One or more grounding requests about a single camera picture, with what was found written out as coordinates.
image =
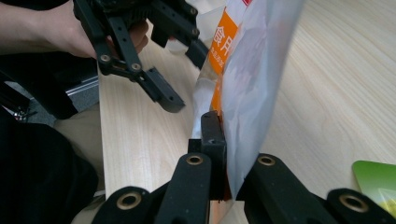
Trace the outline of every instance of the beige pants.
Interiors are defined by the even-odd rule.
[[[70,141],[77,155],[93,166],[99,179],[97,191],[103,191],[105,174],[99,104],[79,112],[70,119],[56,120],[53,128]],[[95,197],[90,205],[77,214],[72,223],[91,223],[104,201],[105,195]]]

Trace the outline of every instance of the wooden table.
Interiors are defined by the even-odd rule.
[[[140,54],[186,103],[170,114],[129,80],[100,76],[106,194],[152,191],[187,152],[199,71],[155,44]],[[318,196],[358,189],[354,161],[396,162],[396,1],[307,0],[262,152],[278,156]],[[246,223],[241,204],[224,223]]]

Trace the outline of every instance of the plastic bag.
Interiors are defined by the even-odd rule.
[[[217,79],[220,94],[216,96],[215,89],[214,98],[220,100],[211,103],[221,111],[234,198],[262,148],[304,0],[252,0],[246,10],[236,2],[246,1],[230,0],[226,9],[233,6],[228,8],[230,14],[243,16]]]

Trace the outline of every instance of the person's arm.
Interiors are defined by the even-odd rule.
[[[131,29],[139,52],[148,39],[148,25]],[[46,11],[0,3],[0,54],[65,51],[78,57],[95,57],[92,44],[73,13],[73,1]]]

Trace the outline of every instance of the green card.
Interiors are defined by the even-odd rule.
[[[361,193],[396,217],[396,165],[355,161],[352,169]]]

